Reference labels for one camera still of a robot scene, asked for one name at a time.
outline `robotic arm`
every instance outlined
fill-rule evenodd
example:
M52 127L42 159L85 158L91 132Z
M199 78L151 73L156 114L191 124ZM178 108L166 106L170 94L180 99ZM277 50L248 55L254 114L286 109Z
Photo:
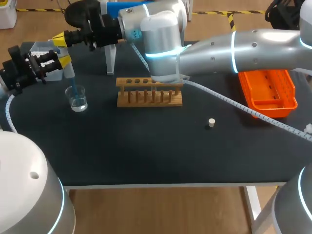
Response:
M211 72L297 70L312 75L312 0L300 12L300 31L233 32L182 47L171 12L143 19L141 30L151 76L160 82Z
M66 21L80 29L53 38L55 46L70 47L84 42L94 50L118 43L143 42L151 77L160 82L211 72L238 73L261 69L297 70L312 75L312 0L300 11L300 31L253 30L233 32L184 47L187 17L182 0L159 0L119 11L117 18L101 14L101 3L82 0L65 11ZM54 53L48 58L21 55L15 48L12 60L3 63L0 85L5 92L21 89L42 79L52 69L62 69ZM55 59L42 68L41 62Z

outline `black device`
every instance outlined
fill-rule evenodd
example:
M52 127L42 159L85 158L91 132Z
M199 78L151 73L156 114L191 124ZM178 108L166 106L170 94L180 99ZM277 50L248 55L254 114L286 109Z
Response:
M16 45L8 49L11 60L3 62L3 69L0 70L0 76L3 84L10 91L15 89L17 94L22 93L22 89L37 83L36 78L46 83L46 73L54 70L61 70L62 65L58 60L57 54L51 50L40 57L33 56L31 52L22 54L20 48ZM54 60L54 62L41 66L41 63Z
M305 0L273 0L265 12L265 20L274 29L299 30L300 9Z
M66 22L80 30L65 31L68 47L84 42L90 50L96 47L117 44L122 33L117 18L102 15L100 2L97 0L80 0L69 5L64 13Z

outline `yellow black tape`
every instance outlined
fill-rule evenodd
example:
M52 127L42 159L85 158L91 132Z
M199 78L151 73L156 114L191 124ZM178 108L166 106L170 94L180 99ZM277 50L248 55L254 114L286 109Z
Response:
M43 11L43 12L60 12L60 9L22 9L22 8L17 8L16 11L18 12L27 12L27 11L33 11L33 12L38 12L38 11ZM222 14L222 15L227 15L227 14L264 14L265 11L194 11L192 12L192 15L209 15L209 14Z
M194 11L192 15L210 15L210 14L265 14L265 11Z
M230 23L230 27L231 27L232 32L236 31L236 26L235 26L234 20L233 20L233 14L228 13L227 16L228 16L228 21Z
M43 12L60 12L60 9L41 9L41 8L38 8L38 9L21 9L21 8L16 8L16 11L17 12L28 12L28 11L35 11L35 12L39 12L39 11L43 11Z

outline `white container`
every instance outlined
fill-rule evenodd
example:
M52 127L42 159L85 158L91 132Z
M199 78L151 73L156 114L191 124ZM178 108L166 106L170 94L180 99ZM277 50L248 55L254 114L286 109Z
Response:
M0 29L14 28L17 18L16 1L8 0L5 6L0 6Z

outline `cable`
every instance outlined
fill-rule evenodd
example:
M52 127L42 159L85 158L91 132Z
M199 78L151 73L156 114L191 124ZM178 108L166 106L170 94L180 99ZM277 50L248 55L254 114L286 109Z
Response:
M188 80L184 80L183 83L186 83L186 84L189 84L189 85L194 86L196 88L199 88L199 89L201 89L201 90L203 90L203 91L205 91L205 92L207 92L207 93L209 93L209 94L211 94L211 95L213 95L213 96L215 96L215 97L217 97L217 98L219 98L219 99L221 99L221 100L223 100L223 101L225 101L225 102L227 102L227 103L229 103L229 104L231 104L231 105L233 105L235 107L237 107L238 109L240 109L240 110L242 110L244 112L247 112L248 114L256 116L259 119L261 119L261 120L263 120L263 121L265 121L267 123L270 123L270 124L272 124L272 125L274 125L276 127L284 129L284 130L286 130L286 131L288 131L288 132L290 132L292 134L295 134L295 135L297 135L297 136L299 136L299 137L301 137L301 138L303 138L305 140L308 140L308 141L312 142L312 136L311 135L306 134L306 133L304 133L304 132L302 132L302 131L300 131L300 130L298 130L296 128L293 128L293 127L287 125L287 124L281 123L281 122L279 122L279 121L277 121L275 119L267 117L267 116L265 116L265 115L263 115L263 114L261 114L261 113L259 113L257 111L254 111L254 110L252 110L252 109L250 109L250 108L248 108L248 107L246 107L246 106L244 106L244 105L242 105L242 104L240 104L240 103L238 103L238 102L236 102L236 101L234 101L234 100L232 100L232 99L230 99L230 98L228 98L226 96L223 96L223 95L221 95L221 94L219 94L219 93L217 93L217 92L215 92L215 91L213 91L211 89L206 88L205 86L202 86L200 84L197 84L195 82L188 81Z
M143 58L142 54L140 53L140 51L137 49L136 45L134 45L133 43L130 44L131 47L133 48L133 50L135 51L136 55L139 57L139 59L141 60L141 62L143 62L144 66L146 67L146 69L148 71L150 71L148 64L146 62L146 60Z
M14 99L14 97L15 96L12 94L9 97L9 99L7 100L7 102L6 102L6 105L5 105L5 116L6 116L6 119L7 119L8 123L9 123L9 126L10 126L12 132L13 133L17 133L17 131L16 131L15 127L14 127L14 124L13 124L13 122L11 120L11 115L10 115L10 105L11 105L11 102Z
M58 7L59 7L60 11L61 11L61 12L63 13L63 15L64 15L64 10L63 10L63 8L62 8L61 5L60 5L59 0L57 0L57 3L58 3Z
M270 11L273 9L273 7L275 7L275 5L279 4L279 2L280 0L273 0L273 2L269 5L268 9L265 11L264 19L267 22L270 22L270 16L269 16Z

